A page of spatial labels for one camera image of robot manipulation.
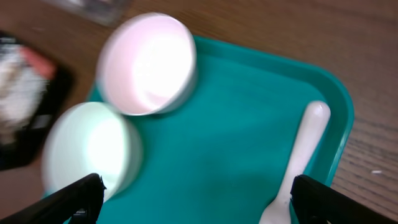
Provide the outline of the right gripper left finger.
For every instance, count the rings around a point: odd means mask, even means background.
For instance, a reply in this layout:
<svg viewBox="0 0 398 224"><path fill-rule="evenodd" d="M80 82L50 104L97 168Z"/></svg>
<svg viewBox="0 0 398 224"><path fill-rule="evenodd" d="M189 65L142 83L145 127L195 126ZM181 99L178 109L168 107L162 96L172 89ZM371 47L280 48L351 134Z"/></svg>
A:
<svg viewBox="0 0 398 224"><path fill-rule="evenodd" d="M3 218L1 224L95 224L103 206L105 190L102 177L92 173Z"/></svg>

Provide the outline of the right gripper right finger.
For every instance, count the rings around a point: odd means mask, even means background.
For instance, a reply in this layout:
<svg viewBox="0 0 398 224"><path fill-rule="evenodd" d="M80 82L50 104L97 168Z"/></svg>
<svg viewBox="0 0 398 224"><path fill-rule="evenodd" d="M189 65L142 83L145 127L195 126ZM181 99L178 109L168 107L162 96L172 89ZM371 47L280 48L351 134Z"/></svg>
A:
<svg viewBox="0 0 398 224"><path fill-rule="evenodd" d="M397 224L307 175L294 178L290 194L300 224Z"/></svg>

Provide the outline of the pale green bowl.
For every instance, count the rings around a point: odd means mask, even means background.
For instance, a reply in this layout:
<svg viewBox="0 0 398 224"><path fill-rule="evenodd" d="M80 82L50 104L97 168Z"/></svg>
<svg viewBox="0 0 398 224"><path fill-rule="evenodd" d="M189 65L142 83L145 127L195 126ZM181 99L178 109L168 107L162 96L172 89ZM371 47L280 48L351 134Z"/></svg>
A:
<svg viewBox="0 0 398 224"><path fill-rule="evenodd" d="M96 173L108 201L134 182L142 162L136 127L106 103L85 102L64 112L50 130L42 154L42 182L52 194Z"/></svg>

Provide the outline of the white plastic fork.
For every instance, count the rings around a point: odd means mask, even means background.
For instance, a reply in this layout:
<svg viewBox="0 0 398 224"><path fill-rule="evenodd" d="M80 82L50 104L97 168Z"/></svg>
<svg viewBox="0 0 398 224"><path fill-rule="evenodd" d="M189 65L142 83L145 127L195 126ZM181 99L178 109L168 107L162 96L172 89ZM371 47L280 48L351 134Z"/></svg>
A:
<svg viewBox="0 0 398 224"><path fill-rule="evenodd" d="M260 224L290 224L291 188L296 176L303 174L320 142L331 116L322 101L310 102L298 127L294 146L276 198L264 209Z"/></svg>

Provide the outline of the pink bowl with food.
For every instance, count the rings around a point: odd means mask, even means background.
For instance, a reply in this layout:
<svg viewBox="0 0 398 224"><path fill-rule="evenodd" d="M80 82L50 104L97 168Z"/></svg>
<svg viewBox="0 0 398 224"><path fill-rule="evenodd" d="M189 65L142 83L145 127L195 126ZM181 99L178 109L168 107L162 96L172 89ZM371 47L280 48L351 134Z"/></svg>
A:
<svg viewBox="0 0 398 224"><path fill-rule="evenodd" d="M197 80L192 33L158 12L121 24L105 42L96 67L102 99L129 116L175 110L190 97Z"/></svg>

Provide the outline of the orange carrot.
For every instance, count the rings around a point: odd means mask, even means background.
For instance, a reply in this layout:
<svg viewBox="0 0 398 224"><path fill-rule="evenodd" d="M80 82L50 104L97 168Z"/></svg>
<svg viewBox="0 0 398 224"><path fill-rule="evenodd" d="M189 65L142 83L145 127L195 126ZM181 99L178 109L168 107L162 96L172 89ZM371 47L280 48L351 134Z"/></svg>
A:
<svg viewBox="0 0 398 224"><path fill-rule="evenodd" d="M39 75L48 80L54 78L56 66L52 61L28 47L21 47L19 51Z"/></svg>

